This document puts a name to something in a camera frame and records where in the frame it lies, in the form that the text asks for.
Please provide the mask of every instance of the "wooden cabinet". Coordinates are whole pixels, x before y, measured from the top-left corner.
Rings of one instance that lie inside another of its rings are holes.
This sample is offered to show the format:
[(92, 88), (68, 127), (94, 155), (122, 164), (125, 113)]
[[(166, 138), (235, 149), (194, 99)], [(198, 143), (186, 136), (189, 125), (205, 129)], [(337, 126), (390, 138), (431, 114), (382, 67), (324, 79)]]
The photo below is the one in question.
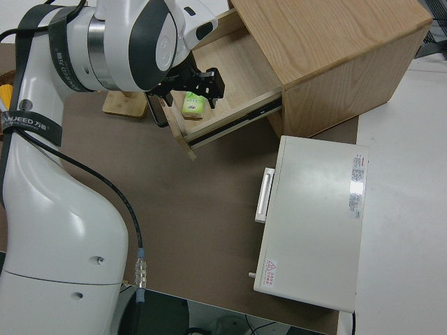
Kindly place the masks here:
[(387, 102), (432, 18), (417, 0), (233, 0), (194, 51), (217, 67), (225, 96), (185, 120), (184, 93), (163, 105), (175, 138), (193, 149), (259, 117), (278, 135), (313, 136)]

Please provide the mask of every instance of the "cable connector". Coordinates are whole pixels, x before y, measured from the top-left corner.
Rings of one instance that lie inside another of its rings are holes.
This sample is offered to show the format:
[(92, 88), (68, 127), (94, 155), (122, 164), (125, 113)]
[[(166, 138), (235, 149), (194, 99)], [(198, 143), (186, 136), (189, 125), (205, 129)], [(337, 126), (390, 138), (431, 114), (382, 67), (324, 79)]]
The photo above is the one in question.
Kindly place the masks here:
[(145, 250), (143, 248), (138, 249), (138, 258), (135, 263), (135, 286), (137, 287), (136, 292), (136, 303), (145, 302), (145, 289), (147, 282), (147, 264), (145, 261)]

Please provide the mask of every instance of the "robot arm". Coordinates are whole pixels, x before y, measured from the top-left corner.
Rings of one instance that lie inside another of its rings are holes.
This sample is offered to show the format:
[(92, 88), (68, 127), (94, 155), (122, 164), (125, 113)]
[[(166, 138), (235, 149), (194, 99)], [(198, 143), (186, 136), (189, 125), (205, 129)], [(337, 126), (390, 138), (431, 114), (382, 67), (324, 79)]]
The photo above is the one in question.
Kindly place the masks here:
[(199, 0), (108, 0), (83, 8), (40, 5), (19, 28), (16, 78), (0, 161), (8, 253), (0, 276), (0, 334), (110, 334), (127, 254), (118, 211), (74, 180), (58, 150), (74, 91), (224, 94), (217, 69), (201, 73), (191, 49), (217, 26)]

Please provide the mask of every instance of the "warning label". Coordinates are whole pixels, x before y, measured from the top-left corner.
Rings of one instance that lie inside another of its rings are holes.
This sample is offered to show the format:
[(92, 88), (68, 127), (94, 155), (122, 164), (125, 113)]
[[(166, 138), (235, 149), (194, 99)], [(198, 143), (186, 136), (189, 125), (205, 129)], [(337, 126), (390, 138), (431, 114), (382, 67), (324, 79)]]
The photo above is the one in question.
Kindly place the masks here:
[(353, 159), (351, 186), (349, 188), (349, 213), (353, 218), (361, 218), (363, 192), (365, 187), (365, 157), (358, 154)]
[(274, 285), (274, 275), (276, 274), (278, 262), (276, 260), (265, 260), (263, 286), (272, 288)]

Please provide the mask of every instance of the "white box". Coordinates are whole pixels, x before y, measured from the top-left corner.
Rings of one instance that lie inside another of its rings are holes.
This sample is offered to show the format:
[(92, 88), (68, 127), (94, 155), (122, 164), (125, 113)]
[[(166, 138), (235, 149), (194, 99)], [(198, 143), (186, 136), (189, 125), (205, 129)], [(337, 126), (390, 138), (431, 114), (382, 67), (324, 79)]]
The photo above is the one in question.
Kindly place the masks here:
[(254, 290), (354, 311), (368, 152), (281, 137)]

